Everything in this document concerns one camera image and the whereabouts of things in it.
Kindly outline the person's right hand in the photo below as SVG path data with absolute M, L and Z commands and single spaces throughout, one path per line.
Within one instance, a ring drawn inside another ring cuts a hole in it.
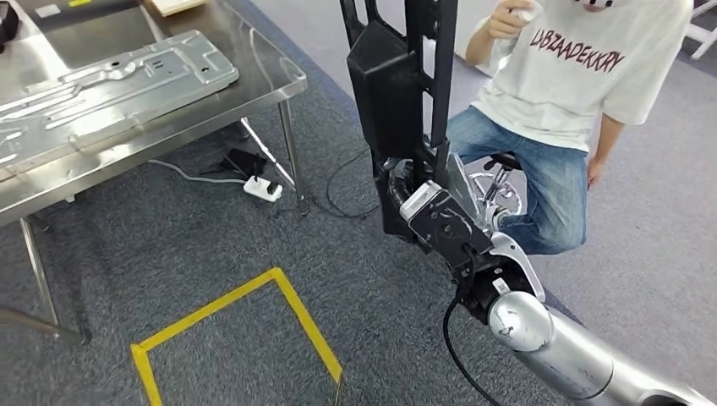
M 500 1 L 486 23 L 486 32 L 491 39 L 515 38 L 542 11 L 537 1 Z

